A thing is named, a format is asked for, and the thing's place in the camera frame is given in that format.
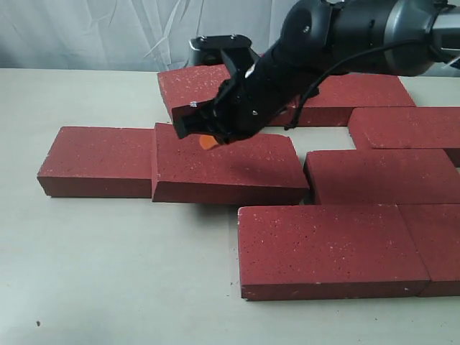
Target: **cable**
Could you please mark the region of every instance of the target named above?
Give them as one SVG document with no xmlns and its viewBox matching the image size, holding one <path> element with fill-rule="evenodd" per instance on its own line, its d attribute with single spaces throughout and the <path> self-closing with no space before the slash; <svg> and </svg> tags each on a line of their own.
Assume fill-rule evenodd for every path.
<svg viewBox="0 0 460 345">
<path fill-rule="evenodd" d="M 325 79 L 327 77 L 329 77 L 330 74 L 332 74 L 336 69 L 340 68 L 342 65 L 344 65 L 346 63 L 349 63 L 352 60 L 355 60 L 357 58 L 361 58 L 361 57 L 363 57 L 365 55 L 370 55 L 370 54 L 373 54 L 375 52 L 384 52 L 384 51 L 387 51 L 387 50 L 395 49 L 396 47 L 402 47 L 404 45 L 411 45 L 411 44 L 415 44 L 415 43 L 424 44 L 425 42 L 422 41 L 422 40 L 404 40 L 404 41 L 399 41 L 399 42 L 393 42 L 393 43 L 389 43 L 387 45 L 383 45 L 381 47 L 371 48 L 371 49 L 365 50 L 364 52 L 359 52 L 359 53 L 357 53 L 355 55 L 352 55 L 352 56 L 344 58 L 343 60 L 340 60 L 338 63 L 336 63 L 334 66 L 329 68 L 326 72 L 324 72 L 318 79 L 316 79 L 316 81 L 314 83 L 312 83 L 310 85 L 310 87 L 308 88 L 308 90 L 303 94 L 302 98 L 299 101 L 299 105 L 298 105 L 297 109 L 294 112 L 293 118 L 291 119 L 289 124 L 285 125 L 285 131 L 287 131 L 289 129 L 294 129 L 294 128 L 297 127 L 302 108 L 303 108 L 304 104 L 306 103 L 306 101 L 311 97 L 312 92 L 314 92 L 314 90 L 317 87 L 319 87 L 320 84 L 322 82 L 324 82 Z"/>
</svg>

